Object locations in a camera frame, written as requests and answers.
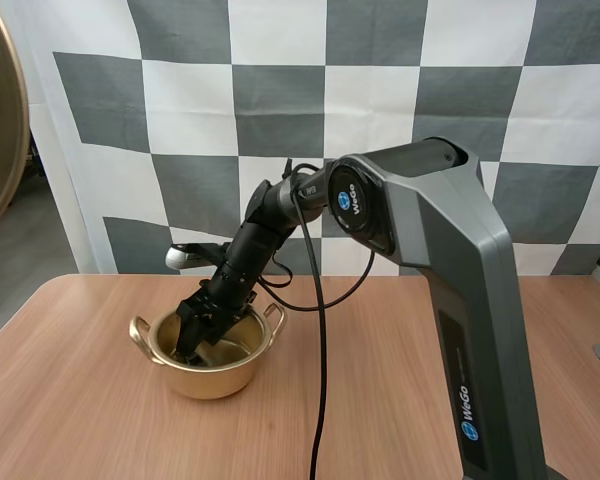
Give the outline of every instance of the brass pot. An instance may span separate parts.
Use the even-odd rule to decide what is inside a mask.
[[[175,312],[151,326],[135,317],[129,325],[129,335],[149,360],[161,366],[172,390],[200,400],[222,398],[251,381],[286,323],[286,313],[277,303],[269,305],[264,314],[251,306],[247,308],[247,315],[216,345],[203,342],[196,350],[211,366],[190,366],[172,358],[180,332],[180,317]],[[274,311],[280,314],[280,319],[272,331],[267,319]],[[148,333],[146,341],[141,330]]]

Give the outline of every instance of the black cable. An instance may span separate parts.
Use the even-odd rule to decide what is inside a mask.
[[[291,180],[293,180],[294,172],[297,172],[297,170],[300,168],[302,168],[302,166],[298,165],[293,169]],[[316,287],[318,314],[320,316],[320,405],[318,407],[318,423],[316,425],[316,434],[313,438],[313,448],[311,449],[311,466],[309,469],[309,479],[315,480],[316,467],[318,464],[318,450],[320,448],[320,439],[322,438],[324,413],[327,404],[327,315],[324,305],[324,297],[322,295],[322,285],[320,283],[320,273],[318,272],[316,254],[313,251],[311,236],[309,235],[309,229],[307,228],[307,222],[304,219],[304,214],[300,208],[300,202],[298,202],[296,189],[292,189],[291,198],[295,204],[296,212],[298,212],[300,226],[302,227],[302,234],[304,235],[304,242],[307,245],[307,254],[309,255],[309,263],[311,264],[311,272],[313,273],[313,282]]]
[[[335,305],[338,305],[339,303],[343,302],[344,300],[346,300],[347,298],[349,298],[353,292],[355,292],[358,287],[360,285],[362,285],[362,282],[364,282],[364,280],[367,278],[367,276],[369,275],[369,272],[371,271],[371,267],[373,266],[373,261],[375,259],[375,252],[373,252],[373,250],[371,251],[371,254],[369,255],[369,262],[367,262],[367,266],[364,269],[364,272],[362,272],[362,275],[360,276],[360,278],[358,279],[358,281],[349,289],[349,291],[347,291],[344,295],[342,295],[341,297],[337,298],[336,300],[329,302],[327,304],[325,304],[324,308],[331,308]],[[296,312],[317,312],[318,311],[318,307],[299,307],[297,305],[292,305],[289,302],[283,300],[282,298],[280,298],[275,292],[273,292],[268,286],[267,286],[267,282],[266,281],[261,281],[264,280],[262,277],[260,277],[258,279],[258,283],[260,284],[260,286],[269,294],[271,295],[271,297],[278,302],[279,304],[283,305],[284,307],[288,308],[289,310],[295,310]]]
[[[264,278],[262,275],[260,277],[258,277],[258,283],[260,283],[260,285],[262,285],[264,288],[266,288],[267,286],[269,287],[273,287],[273,288],[284,288],[284,287],[288,287],[291,284],[291,280],[293,280],[293,272],[291,271],[291,269],[289,267],[287,267],[286,265],[284,265],[283,263],[280,263],[276,260],[276,253],[273,254],[273,257],[271,257],[271,261],[281,270],[284,270],[284,272],[289,275],[289,280],[287,280],[286,282],[283,283],[274,283],[274,282],[270,282],[269,280],[267,280],[266,278]]]

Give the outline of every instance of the fabric backdrop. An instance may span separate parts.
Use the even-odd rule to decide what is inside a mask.
[[[102,272],[177,274],[168,245],[230,239],[286,157],[433,135],[479,154],[519,273],[589,273],[600,254],[600,0],[21,8]],[[322,274],[362,271],[328,214],[310,230]],[[279,258],[309,273],[299,230]]]

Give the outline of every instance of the gray robot arm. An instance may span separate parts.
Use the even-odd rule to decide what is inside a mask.
[[[190,348],[203,326],[193,307],[249,301],[271,254],[298,225],[290,193],[297,187],[309,220],[327,206],[356,241],[428,280],[464,478],[560,478],[545,465],[513,245],[478,168],[468,150],[430,138],[344,156],[295,184],[288,176],[275,186],[263,182],[203,285],[206,296],[192,301],[199,291],[179,308],[183,325],[192,319]],[[173,263],[178,251],[171,253]]]

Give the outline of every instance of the wego logo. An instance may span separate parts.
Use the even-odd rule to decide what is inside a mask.
[[[353,214],[358,215],[360,213],[360,205],[358,204],[358,194],[356,193],[356,187],[353,185],[353,183],[349,185],[349,190],[351,202],[353,203]]]
[[[462,400],[462,418],[463,422],[460,425],[462,433],[466,435],[469,440],[478,440],[478,430],[470,422],[473,422],[473,412],[471,409],[471,398],[469,397],[469,389],[462,385],[460,387],[460,400]]]

